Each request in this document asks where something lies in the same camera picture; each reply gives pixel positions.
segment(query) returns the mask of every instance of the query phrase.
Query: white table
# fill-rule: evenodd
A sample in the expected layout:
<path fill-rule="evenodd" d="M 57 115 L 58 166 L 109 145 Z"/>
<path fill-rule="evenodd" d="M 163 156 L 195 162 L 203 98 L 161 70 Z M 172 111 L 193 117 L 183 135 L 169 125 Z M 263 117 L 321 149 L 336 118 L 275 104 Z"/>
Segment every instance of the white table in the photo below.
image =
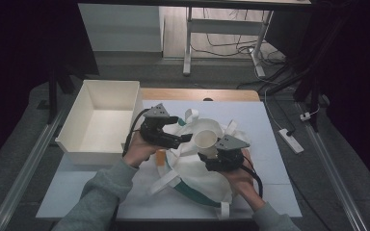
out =
<path fill-rule="evenodd" d="M 281 159 L 274 133 L 261 102 L 200 102 L 200 101 L 151 101 L 145 108 L 163 102 L 172 116 L 184 116 L 187 109 L 199 110 L 199 117 L 210 117 L 221 124 L 235 119 L 238 129 L 251 138 L 251 158 L 263 181 L 264 199 L 282 214 L 301 217 L 296 197 Z M 85 183 L 102 167 L 74 166 L 64 156 L 52 180 L 37 218 L 60 219 L 78 202 Z M 166 188 L 148 195 L 150 185 L 159 179 L 156 165 L 151 158 L 144 162 L 133 178 L 134 187 L 119 205 L 118 220 L 211 220 L 217 219 L 215 209 L 201 206 L 179 192 Z M 251 208 L 242 197 L 236 197 L 230 206 L 230 218 L 251 218 Z"/>

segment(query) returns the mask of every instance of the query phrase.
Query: person's arm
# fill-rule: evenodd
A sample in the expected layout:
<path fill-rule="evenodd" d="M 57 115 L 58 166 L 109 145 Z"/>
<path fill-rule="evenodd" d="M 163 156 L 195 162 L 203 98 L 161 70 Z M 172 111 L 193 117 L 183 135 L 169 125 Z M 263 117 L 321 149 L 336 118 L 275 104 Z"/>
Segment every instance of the person's arm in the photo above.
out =
<path fill-rule="evenodd" d="M 139 133 L 134 134 L 127 154 L 86 183 L 80 201 L 54 230 L 107 230 L 116 207 L 132 189 L 139 165 L 159 148 L 145 142 Z"/>
<path fill-rule="evenodd" d="M 242 149 L 243 155 L 251 161 L 251 155 L 246 149 Z M 244 166 L 251 168 L 245 160 Z M 242 169 L 229 172 L 220 172 L 251 206 L 254 211 L 253 219 L 259 225 L 261 231 L 298 231 L 300 230 L 291 221 L 288 215 L 280 215 L 273 207 L 265 202 L 254 189 L 252 177 Z"/>

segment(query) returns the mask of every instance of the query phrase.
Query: white cup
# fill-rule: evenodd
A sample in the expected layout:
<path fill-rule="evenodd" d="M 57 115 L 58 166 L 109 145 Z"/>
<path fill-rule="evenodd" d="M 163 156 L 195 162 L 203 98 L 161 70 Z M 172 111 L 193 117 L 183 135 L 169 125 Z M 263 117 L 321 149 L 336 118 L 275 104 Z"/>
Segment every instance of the white cup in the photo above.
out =
<path fill-rule="evenodd" d="M 208 159 L 214 159 L 216 154 L 218 154 L 218 150 L 215 147 L 217 140 L 218 136 L 211 130 L 200 131 L 194 136 L 198 153 L 205 155 Z"/>

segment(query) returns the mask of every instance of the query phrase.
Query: gray sweater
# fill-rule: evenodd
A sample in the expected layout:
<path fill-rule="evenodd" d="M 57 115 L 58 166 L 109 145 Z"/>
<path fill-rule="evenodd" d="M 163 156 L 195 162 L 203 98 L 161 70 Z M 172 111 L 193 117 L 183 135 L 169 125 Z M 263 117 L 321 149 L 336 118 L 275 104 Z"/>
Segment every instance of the gray sweater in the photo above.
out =
<path fill-rule="evenodd" d="M 118 161 L 110 169 L 100 170 L 85 185 L 80 201 L 59 221 L 54 230 L 108 230 L 113 212 L 133 187 L 138 171 Z M 254 221 L 262 231 L 300 230 L 287 215 L 279 215 L 269 203 L 256 211 Z"/>

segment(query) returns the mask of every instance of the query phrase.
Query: open box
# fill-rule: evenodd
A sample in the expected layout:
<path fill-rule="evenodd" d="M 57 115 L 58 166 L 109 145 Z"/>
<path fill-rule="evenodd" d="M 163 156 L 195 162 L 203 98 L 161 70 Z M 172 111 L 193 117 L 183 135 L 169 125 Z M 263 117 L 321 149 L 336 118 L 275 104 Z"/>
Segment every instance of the open box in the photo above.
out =
<path fill-rule="evenodd" d="M 140 82 L 85 80 L 56 143 L 76 165 L 112 165 L 143 107 Z"/>

